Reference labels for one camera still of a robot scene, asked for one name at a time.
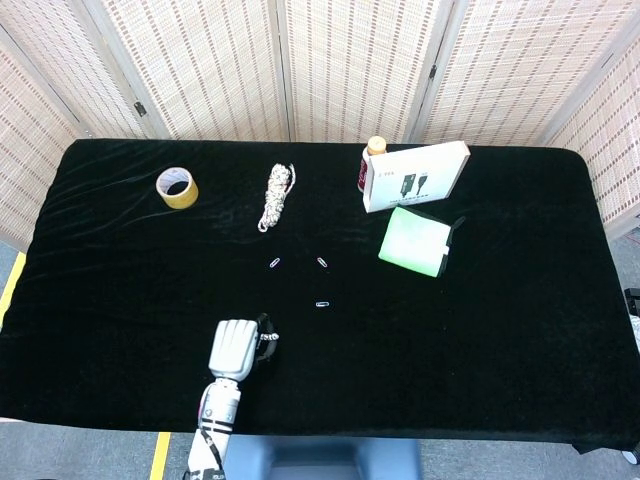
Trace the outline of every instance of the blue chair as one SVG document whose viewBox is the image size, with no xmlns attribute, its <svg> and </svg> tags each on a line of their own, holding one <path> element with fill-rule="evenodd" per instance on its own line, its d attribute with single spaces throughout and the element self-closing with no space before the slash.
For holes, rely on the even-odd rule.
<svg viewBox="0 0 640 480">
<path fill-rule="evenodd" d="M 230 480 L 421 480 L 417 440 L 232 435 Z"/>
</svg>

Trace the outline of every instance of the yellow tape roll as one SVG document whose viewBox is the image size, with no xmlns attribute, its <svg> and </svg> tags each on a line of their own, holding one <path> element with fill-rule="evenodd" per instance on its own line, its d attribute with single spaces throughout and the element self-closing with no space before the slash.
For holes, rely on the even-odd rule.
<svg viewBox="0 0 640 480">
<path fill-rule="evenodd" d="M 198 199 L 196 182 L 189 171 L 181 167 L 162 172 L 156 180 L 156 190 L 165 203 L 176 210 L 188 208 Z"/>
</svg>

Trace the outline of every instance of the yellow line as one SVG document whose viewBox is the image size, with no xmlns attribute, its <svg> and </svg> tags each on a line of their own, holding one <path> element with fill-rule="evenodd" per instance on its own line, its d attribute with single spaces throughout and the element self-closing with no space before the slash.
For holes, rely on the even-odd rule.
<svg viewBox="0 0 640 480">
<path fill-rule="evenodd" d="M 27 257 L 24 253 L 18 253 L 16 261 L 13 263 L 11 273 L 9 274 L 9 278 L 7 279 L 7 284 L 2 292 L 2 297 L 0 297 L 0 329 L 2 329 L 4 314 L 7 313 L 7 310 L 9 309 L 11 295 L 13 295 L 13 289 L 16 288 L 16 282 L 18 281 L 18 278 L 20 278 L 26 258 Z"/>
<path fill-rule="evenodd" d="M 156 453 L 153 455 L 153 463 L 151 464 L 149 480 L 162 480 L 162 477 L 164 477 L 164 465 L 167 463 L 169 440 L 171 440 L 171 434 L 169 432 L 158 433 Z"/>
</svg>

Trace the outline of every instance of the gray floor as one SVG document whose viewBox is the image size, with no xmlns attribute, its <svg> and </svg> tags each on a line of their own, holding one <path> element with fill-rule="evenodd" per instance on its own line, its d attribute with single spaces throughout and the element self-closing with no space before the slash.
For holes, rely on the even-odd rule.
<svg viewBox="0 0 640 480">
<path fill-rule="evenodd" d="M 640 287 L 640 232 L 610 247 L 622 287 Z M 14 258 L 0 244 L 0 287 Z M 0 423 L 0 479 L 145 479 L 155 442 L 155 433 Z M 190 445 L 189 434 L 171 436 L 164 478 L 182 478 Z M 425 480 L 640 480 L 617 451 L 581 456 L 549 443 L 426 440 L 422 459 Z"/>
</svg>

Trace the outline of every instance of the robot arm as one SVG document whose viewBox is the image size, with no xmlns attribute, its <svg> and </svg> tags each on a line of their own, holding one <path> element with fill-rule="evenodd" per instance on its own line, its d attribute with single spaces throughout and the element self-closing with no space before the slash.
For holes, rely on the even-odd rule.
<svg viewBox="0 0 640 480">
<path fill-rule="evenodd" d="M 275 350 L 278 335 L 260 334 L 267 319 L 226 320 L 218 324 L 209 358 L 209 370 L 215 377 L 204 391 L 198 410 L 198 429 L 189 452 L 190 480 L 224 480 L 223 464 L 229 437 L 240 402 L 238 384 L 249 375 L 256 361 L 256 350 L 266 341 L 268 346 L 258 359 L 268 358 Z"/>
</svg>

